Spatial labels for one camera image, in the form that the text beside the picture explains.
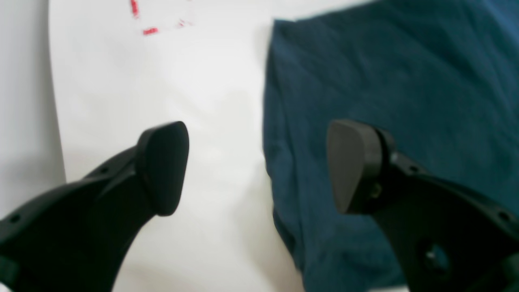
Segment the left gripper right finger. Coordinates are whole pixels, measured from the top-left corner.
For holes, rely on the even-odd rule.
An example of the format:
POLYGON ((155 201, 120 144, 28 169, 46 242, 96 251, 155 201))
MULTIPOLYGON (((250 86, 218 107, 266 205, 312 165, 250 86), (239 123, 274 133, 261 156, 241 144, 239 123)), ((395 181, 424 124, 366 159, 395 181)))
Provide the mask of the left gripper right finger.
POLYGON ((517 292, 518 218, 511 211, 428 174, 371 125, 332 121, 327 157, 337 210, 374 219, 411 292, 517 292))

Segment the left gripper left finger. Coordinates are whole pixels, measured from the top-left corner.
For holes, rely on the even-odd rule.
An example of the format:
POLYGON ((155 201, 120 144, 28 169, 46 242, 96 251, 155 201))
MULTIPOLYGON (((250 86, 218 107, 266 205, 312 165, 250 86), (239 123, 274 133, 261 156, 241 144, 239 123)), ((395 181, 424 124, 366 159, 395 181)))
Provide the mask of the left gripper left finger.
POLYGON ((12 211, 1 220, 1 285, 11 292, 112 291, 141 228, 176 211, 188 157, 183 122, 153 127, 83 179, 12 211))

